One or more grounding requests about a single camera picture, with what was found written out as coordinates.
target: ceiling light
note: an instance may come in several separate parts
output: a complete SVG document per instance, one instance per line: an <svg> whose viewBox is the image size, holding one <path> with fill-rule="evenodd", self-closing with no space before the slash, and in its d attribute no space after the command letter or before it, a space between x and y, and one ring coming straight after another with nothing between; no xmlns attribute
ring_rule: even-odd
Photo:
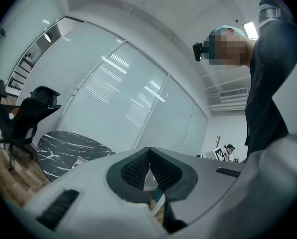
<svg viewBox="0 0 297 239"><path fill-rule="evenodd" d="M249 39L258 39L258 34L257 34L254 23L248 22L248 23L244 24L243 27L245 28Z"/></svg>
<svg viewBox="0 0 297 239"><path fill-rule="evenodd" d="M51 40L52 40L52 34L51 33L45 33L44 37L45 37L45 39L47 39L48 42L51 42Z"/></svg>

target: glass wall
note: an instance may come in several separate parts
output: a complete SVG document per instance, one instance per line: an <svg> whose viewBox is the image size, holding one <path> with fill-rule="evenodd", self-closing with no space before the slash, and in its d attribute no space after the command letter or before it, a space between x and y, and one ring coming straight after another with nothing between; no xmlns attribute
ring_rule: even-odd
<svg viewBox="0 0 297 239"><path fill-rule="evenodd" d="M123 44L84 82L59 130L82 134L115 152L133 149L165 80L164 71Z"/></svg>
<svg viewBox="0 0 297 239"><path fill-rule="evenodd" d="M38 86L47 86L61 95L57 100L61 108L42 120L33 139L35 145L40 138L56 130L62 111L88 73L123 42L117 36L90 23L84 23L62 37L44 54L29 75L18 103L30 97Z"/></svg>
<svg viewBox="0 0 297 239"><path fill-rule="evenodd" d="M25 80L40 57L61 37L68 34L81 22L70 18L63 18L41 35L26 51L12 72L6 86L7 93L19 96Z"/></svg>
<svg viewBox="0 0 297 239"><path fill-rule="evenodd" d="M161 97L164 102L158 101L137 147L153 146L180 152L194 101L172 77L167 80Z"/></svg>
<svg viewBox="0 0 297 239"><path fill-rule="evenodd" d="M194 100L143 53L93 24L62 36L41 57L18 103L41 85L61 94L62 107L39 123L36 146L62 130L114 152L153 146L200 154L208 120Z"/></svg>

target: chair headrest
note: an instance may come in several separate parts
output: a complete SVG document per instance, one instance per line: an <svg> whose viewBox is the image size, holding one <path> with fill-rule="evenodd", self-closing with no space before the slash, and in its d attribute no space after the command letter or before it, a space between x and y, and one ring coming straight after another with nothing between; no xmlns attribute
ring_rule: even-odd
<svg viewBox="0 0 297 239"><path fill-rule="evenodd" d="M57 108L57 96L59 96L60 93L55 90L45 86L40 86L30 93L31 98L47 104L50 108Z"/></svg>

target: person in background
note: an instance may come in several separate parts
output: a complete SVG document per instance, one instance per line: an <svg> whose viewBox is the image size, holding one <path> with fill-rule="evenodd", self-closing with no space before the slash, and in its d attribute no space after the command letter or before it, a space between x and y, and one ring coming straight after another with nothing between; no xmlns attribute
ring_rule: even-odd
<svg viewBox="0 0 297 239"><path fill-rule="evenodd" d="M247 158L255 151L288 134L286 124L272 96L297 63L297 26L282 0L261 0L259 4L259 39L248 39L233 26L213 30L203 49L197 49L212 65L246 66L251 87L246 101Z"/></svg>
<svg viewBox="0 0 297 239"><path fill-rule="evenodd" d="M225 145L224 148L226 148L225 156L227 157L227 161L234 162L233 150L235 149L235 147L233 145L229 144L229 145Z"/></svg>

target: white venetian blind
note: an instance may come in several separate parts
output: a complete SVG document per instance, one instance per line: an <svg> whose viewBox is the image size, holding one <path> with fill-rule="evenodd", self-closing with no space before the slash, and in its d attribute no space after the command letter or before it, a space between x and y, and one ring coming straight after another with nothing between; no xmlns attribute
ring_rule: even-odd
<svg viewBox="0 0 297 239"><path fill-rule="evenodd" d="M87 136L115 152L132 149L166 73L123 44L87 78L59 130Z"/></svg>
<svg viewBox="0 0 297 239"><path fill-rule="evenodd" d="M183 154L192 156L200 154L207 130L207 123L208 118L195 104L192 121L182 150Z"/></svg>
<svg viewBox="0 0 297 239"><path fill-rule="evenodd" d="M63 109L86 75L121 44L122 40L90 23L84 23L59 40L35 65L24 85L18 104L39 86L47 86L61 95L61 108L38 124L35 145L47 132L56 130Z"/></svg>
<svg viewBox="0 0 297 239"><path fill-rule="evenodd" d="M169 77L137 147L162 147L180 152L194 109L194 101Z"/></svg>

